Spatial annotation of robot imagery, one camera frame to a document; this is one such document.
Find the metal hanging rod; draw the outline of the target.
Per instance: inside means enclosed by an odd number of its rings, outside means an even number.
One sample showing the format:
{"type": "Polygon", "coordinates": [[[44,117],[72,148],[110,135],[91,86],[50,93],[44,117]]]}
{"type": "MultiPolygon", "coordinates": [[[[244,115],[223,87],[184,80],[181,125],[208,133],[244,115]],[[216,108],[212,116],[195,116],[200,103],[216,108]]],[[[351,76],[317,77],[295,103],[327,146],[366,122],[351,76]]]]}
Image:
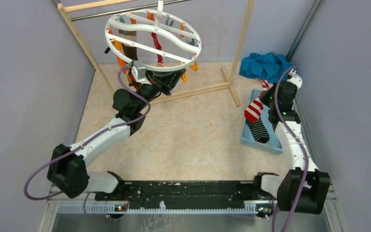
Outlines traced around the metal hanging rod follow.
{"type": "MultiPolygon", "coordinates": [[[[171,4],[177,4],[177,3],[187,2],[187,1],[190,1],[190,0],[171,0],[171,1],[164,2],[163,5],[171,5],[171,4]]],[[[115,10],[115,11],[108,11],[108,12],[103,12],[103,13],[98,13],[98,14],[89,14],[89,15],[84,15],[84,16],[79,16],[79,17],[72,17],[71,21],[92,19],[92,18],[97,18],[101,16],[106,16],[106,15],[114,15],[114,14],[133,12],[136,10],[151,9],[154,7],[157,7],[157,3],[137,6],[137,7],[130,7],[130,8],[125,8],[125,9],[115,10]]]]}

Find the light wooden rack frame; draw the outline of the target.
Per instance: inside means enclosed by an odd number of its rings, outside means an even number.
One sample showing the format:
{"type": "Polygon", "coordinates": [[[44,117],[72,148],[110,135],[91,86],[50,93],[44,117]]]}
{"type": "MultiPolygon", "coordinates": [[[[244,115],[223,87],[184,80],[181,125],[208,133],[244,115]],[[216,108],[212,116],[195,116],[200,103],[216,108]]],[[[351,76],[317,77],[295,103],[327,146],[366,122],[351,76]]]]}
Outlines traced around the light wooden rack frame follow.
{"type": "MultiPolygon", "coordinates": [[[[101,0],[101,1],[95,1],[95,2],[89,2],[89,3],[84,3],[84,4],[79,4],[79,5],[74,5],[74,6],[65,6],[62,1],[57,1],[57,9],[64,19],[65,23],[71,30],[73,36],[79,43],[81,49],[87,56],[88,60],[92,64],[94,70],[98,72],[103,80],[105,81],[106,85],[108,86],[110,91],[113,91],[114,88],[112,87],[109,79],[106,77],[104,74],[103,70],[101,69],[96,57],[92,53],[89,45],[85,41],[83,35],[80,33],[78,27],[75,24],[75,21],[71,21],[70,13],[71,12],[77,12],[77,11],[82,11],[82,10],[88,10],[88,9],[93,9],[93,8],[99,8],[99,7],[104,7],[104,6],[109,6],[109,5],[116,5],[116,4],[121,4],[122,1],[120,0],[101,0]]],[[[234,91],[234,86],[233,86],[233,79],[235,75],[237,74],[237,68],[238,64],[240,63],[240,56],[242,53],[242,48],[243,44],[246,38],[246,34],[248,31],[248,26],[249,26],[249,21],[251,19],[251,15],[254,9],[255,1],[250,0],[247,3],[246,9],[245,9],[245,14],[244,14],[244,19],[242,23],[242,28],[240,31],[240,36],[239,36],[239,41],[238,41],[238,47],[235,53],[235,57],[232,63],[231,71],[230,73],[226,73],[226,70],[224,67],[220,68],[220,71],[222,73],[223,78],[225,79],[223,83],[220,84],[215,84],[207,87],[201,87],[201,88],[196,88],[193,90],[188,90],[188,91],[182,91],[178,93],[171,94],[170,96],[162,97],[157,99],[154,103],[163,103],[163,102],[169,102],[177,99],[183,99],[187,97],[192,97],[192,96],[197,96],[200,94],[205,94],[209,92],[215,92],[215,91],[220,91],[223,89],[228,89],[231,97],[237,107],[240,106],[240,100],[238,96],[236,95],[234,91]]]]}

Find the red snowflake sock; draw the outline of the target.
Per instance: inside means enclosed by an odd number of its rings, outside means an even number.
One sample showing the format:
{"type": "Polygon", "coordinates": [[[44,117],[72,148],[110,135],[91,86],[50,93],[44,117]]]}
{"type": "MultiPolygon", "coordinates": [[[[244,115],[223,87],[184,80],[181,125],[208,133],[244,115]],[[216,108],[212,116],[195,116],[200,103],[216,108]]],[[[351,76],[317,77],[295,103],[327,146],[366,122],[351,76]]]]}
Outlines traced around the red snowflake sock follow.
{"type": "MultiPolygon", "coordinates": [[[[151,32],[151,36],[152,36],[152,39],[153,39],[153,44],[154,44],[155,49],[161,51],[162,47],[161,47],[161,44],[158,41],[157,34],[151,32]]],[[[162,55],[157,54],[157,65],[162,66],[163,64],[164,64],[164,61],[163,61],[162,55]]]]}

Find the red white striped sock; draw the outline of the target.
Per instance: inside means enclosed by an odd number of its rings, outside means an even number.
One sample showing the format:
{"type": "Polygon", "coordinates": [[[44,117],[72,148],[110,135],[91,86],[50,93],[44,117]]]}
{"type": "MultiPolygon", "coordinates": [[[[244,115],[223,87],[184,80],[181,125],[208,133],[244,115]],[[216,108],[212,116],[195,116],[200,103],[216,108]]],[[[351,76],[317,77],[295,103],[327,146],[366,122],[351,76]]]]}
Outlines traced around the red white striped sock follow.
{"type": "Polygon", "coordinates": [[[260,80],[260,82],[262,86],[260,95],[255,98],[244,111],[245,119],[249,122],[257,122],[260,120],[261,113],[264,109],[264,104],[260,100],[260,97],[272,87],[272,84],[270,84],[267,80],[260,80]]]}

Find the white round clip hanger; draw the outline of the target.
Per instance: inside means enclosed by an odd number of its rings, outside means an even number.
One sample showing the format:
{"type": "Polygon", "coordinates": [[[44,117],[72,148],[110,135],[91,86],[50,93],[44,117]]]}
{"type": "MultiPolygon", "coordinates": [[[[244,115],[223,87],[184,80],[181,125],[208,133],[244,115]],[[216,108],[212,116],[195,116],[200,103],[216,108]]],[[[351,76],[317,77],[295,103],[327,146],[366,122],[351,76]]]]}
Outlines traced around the white round clip hanger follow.
{"type": "Polygon", "coordinates": [[[140,61],[138,52],[156,58],[133,71],[134,80],[141,84],[150,81],[140,76],[141,71],[172,72],[187,67],[198,70],[197,58],[202,51],[199,33],[185,20],[163,11],[164,1],[156,9],[132,10],[111,16],[104,35],[109,51],[116,56],[123,72],[128,64],[140,61]]]}

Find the brown beige sock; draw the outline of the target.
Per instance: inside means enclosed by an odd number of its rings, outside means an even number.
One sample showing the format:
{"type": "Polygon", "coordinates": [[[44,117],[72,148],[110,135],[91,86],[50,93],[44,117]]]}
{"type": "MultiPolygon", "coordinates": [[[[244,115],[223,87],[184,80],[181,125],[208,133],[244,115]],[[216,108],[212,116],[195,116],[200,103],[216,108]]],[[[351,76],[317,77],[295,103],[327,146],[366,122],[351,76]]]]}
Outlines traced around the brown beige sock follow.
{"type": "MultiPolygon", "coordinates": [[[[127,40],[137,42],[137,31],[125,31],[119,29],[119,35],[127,40]]],[[[123,52],[125,56],[130,58],[131,60],[138,60],[137,48],[133,47],[129,44],[123,43],[122,44],[123,52]]]]}

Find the black orange sock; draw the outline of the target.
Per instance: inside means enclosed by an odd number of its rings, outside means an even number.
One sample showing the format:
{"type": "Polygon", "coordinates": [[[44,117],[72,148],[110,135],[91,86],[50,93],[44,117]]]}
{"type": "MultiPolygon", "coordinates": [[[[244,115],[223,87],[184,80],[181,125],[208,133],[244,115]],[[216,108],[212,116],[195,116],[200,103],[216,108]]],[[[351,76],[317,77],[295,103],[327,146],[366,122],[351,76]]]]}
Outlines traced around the black orange sock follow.
{"type": "Polygon", "coordinates": [[[141,85],[135,80],[134,76],[132,73],[127,74],[128,82],[130,87],[134,87],[136,90],[138,90],[141,85]]]}

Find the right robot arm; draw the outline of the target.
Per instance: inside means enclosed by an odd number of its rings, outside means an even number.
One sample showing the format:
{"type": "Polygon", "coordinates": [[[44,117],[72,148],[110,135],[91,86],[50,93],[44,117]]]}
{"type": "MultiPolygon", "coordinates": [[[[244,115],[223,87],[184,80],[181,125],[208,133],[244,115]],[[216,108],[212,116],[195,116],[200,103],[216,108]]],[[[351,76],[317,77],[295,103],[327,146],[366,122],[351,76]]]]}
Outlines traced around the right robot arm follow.
{"type": "Polygon", "coordinates": [[[269,108],[269,122],[280,141],[289,165],[284,178],[259,172],[254,177],[253,194],[258,199],[275,197],[281,211],[319,215],[330,185],[330,176],[313,162],[301,135],[300,119],[293,110],[298,85],[282,81],[278,87],[261,82],[261,102],[269,108]]]}

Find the black striped sock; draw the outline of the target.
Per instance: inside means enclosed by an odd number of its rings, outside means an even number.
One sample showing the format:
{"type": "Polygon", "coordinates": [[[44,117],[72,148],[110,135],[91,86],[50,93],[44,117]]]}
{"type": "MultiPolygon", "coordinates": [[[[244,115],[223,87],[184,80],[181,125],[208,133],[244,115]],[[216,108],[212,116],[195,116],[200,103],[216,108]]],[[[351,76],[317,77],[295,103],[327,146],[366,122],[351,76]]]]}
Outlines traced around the black striped sock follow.
{"type": "Polygon", "coordinates": [[[247,124],[256,142],[265,144],[269,141],[270,135],[261,120],[251,121],[251,120],[246,119],[245,123],[247,124]]]}

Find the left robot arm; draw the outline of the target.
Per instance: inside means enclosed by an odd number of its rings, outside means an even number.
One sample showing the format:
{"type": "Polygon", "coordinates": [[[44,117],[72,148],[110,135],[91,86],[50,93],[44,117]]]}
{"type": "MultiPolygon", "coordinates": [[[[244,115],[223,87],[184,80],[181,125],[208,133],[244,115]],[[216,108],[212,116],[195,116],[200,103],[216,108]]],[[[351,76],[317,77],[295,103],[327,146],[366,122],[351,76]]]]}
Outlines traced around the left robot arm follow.
{"type": "Polygon", "coordinates": [[[84,192],[107,193],[114,200],[120,200],[126,188],[122,179],[113,172],[90,173],[87,167],[114,144],[136,133],[143,125],[151,101],[164,94],[169,96],[185,69],[170,72],[140,71],[131,68],[130,73],[145,77],[149,83],[141,84],[136,91],[125,86],[113,96],[112,107],[115,117],[88,138],[72,145],[57,145],[52,153],[47,179],[68,198],[76,198],[84,192]]]}

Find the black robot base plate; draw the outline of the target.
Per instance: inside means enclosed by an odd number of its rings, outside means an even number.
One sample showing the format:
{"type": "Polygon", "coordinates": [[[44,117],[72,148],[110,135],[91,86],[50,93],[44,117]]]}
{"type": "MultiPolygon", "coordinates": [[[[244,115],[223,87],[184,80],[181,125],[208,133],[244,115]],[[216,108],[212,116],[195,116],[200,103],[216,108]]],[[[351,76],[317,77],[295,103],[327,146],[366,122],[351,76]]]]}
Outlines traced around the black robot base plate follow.
{"type": "Polygon", "coordinates": [[[122,181],[97,201],[122,201],[132,210],[256,210],[277,199],[250,181],[122,181]]]}

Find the blue crumpled cloth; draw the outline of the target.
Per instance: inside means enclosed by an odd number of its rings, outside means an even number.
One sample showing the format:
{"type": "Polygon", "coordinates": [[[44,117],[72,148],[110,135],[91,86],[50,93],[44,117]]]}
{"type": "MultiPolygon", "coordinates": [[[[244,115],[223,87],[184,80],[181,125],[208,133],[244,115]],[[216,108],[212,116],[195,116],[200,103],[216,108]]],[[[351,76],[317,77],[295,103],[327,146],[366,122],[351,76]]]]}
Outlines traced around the blue crumpled cloth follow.
{"type": "Polygon", "coordinates": [[[277,83],[286,70],[291,70],[294,64],[287,61],[284,55],[251,53],[248,57],[242,59],[239,75],[260,80],[266,80],[269,83],[277,83]]]}

